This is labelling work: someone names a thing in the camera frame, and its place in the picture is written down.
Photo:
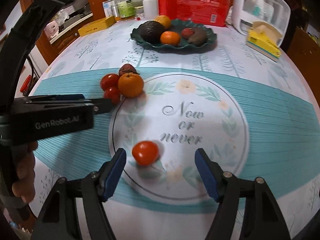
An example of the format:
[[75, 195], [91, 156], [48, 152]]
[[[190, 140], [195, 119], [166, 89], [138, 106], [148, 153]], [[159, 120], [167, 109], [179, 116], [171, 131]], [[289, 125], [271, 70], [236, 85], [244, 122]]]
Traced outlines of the person's left hand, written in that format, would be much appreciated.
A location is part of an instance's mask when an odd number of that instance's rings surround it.
[[18, 157], [16, 174], [18, 181], [13, 183], [12, 192], [16, 197], [21, 197], [25, 203], [30, 203], [35, 197], [35, 156], [34, 151], [38, 148], [38, 142], [14, 148]]

